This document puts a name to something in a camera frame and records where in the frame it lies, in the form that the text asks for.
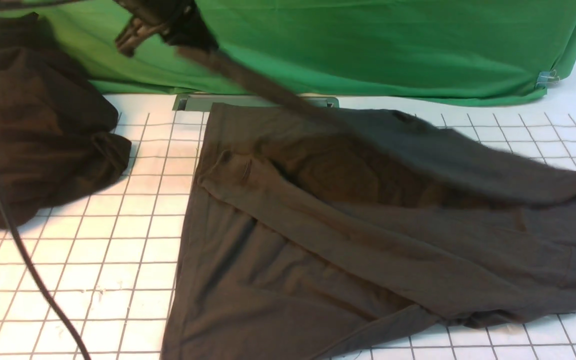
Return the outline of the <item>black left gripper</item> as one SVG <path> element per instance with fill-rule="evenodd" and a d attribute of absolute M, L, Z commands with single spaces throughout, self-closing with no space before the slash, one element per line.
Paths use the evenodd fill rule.
<path fill-rule="evenodd" d="M 117 0 L 116 4 L 131 14 L 115 39 L 117 50 L 126 57 L 134 57 L 135 50 L 155 35 L 173 47 L 218 50 L 194 0 Z"/>

